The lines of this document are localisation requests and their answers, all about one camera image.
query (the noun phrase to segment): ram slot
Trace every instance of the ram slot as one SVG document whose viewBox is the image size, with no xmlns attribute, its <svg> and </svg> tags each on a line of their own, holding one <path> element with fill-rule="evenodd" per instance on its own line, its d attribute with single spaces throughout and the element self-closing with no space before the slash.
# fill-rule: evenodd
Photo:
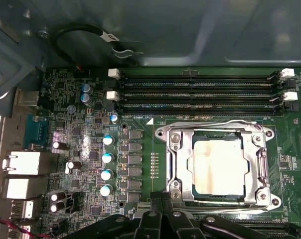
<svg viewBox="0 0 301 239">
<path fill-rule="evenodd" d="M 212 82 L 212 83 L 263 83 L 270 84 L 268 76 L 130 76 L 125 83 L 171 83 L 171 82 Z"/>
<path fill-rule="evenodd" d="M 210 109 L 210 108 L 121 108 L 119 113 L 125 115 L 153 115 L 153 116 L 279 116 L 279 108 L 249 109 L 249 108 L 227 108 L 227 109 Z"/>
</svg>

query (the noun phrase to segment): black capacitor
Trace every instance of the black capacitor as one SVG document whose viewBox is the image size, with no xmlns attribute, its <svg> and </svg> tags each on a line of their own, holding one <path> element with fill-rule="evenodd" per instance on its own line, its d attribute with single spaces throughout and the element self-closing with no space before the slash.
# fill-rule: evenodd
<svg viewBox="0 0 301 239">
<path fill-rule="evenodd" d="M 55 149 L 62 149 L 62 150 L 67 150 L 67 149 L 68 149 L 66 143 L 57 142 L 57 141 L 54 142 L 52 146 L 53 146 L 53 148 L 55 148 Z"/>
<path fill-rule="evenodd" d="M 81 168 L 82 167 L 82 163 L 80 161 L 67 162 L 67 167 L 69 169 Z"/>
<path fill-rule="evenodd" d="M 66 198 L 66 194 L 64 192 L 54 193 L 51 195 L 51 200 L 53 202 L 60 201 Z"/>
<path fill-rule="evenodd" d="M 65 208 L 65 203 L 60 201 L 60 202 L 57 202 L 56 204 L 52 204 L 50 207 L 50 211 L 53 213 L 56 213 L 64 208 Z"/>
</svg>

